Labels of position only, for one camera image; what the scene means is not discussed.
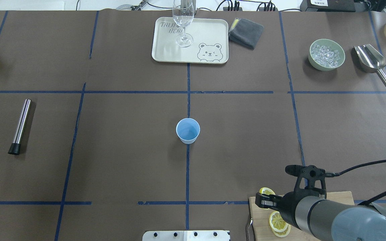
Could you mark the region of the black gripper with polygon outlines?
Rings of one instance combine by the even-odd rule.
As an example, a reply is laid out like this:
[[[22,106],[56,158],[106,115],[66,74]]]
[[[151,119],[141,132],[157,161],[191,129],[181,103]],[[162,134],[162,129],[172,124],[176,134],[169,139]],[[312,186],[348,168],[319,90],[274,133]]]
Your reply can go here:
[[[323,195],[326,198],[326,171],[313,165],[288,165],[285,167],[285,172],[297,177],[294,190],[283,197],[256,193],[255,204],[261,209],[275,209],[288,224],[299,229],[297,221],[300,219],[295,217],[296,208],[307,196]]]

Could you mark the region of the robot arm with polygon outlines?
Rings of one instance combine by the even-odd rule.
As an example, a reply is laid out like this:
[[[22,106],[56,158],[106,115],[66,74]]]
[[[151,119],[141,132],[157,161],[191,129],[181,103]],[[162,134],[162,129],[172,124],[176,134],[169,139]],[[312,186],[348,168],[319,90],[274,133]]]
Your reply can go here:
[[[280,212],[289,225],[322,241],[386,241],[386,207],[373,200],[353,206],[327,198],[325,179],[338,176],[316,166],[288,165],[297,177],[294,190],[284,196],[256,193],[261,209]]]

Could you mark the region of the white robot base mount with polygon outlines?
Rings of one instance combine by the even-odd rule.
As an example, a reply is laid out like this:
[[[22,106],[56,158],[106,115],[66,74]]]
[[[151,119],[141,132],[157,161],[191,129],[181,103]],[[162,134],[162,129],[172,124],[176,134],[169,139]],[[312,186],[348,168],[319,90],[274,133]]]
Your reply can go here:
[[[226,230],[172,230],[147,231],[143,241],[230,241],[230,231]]]

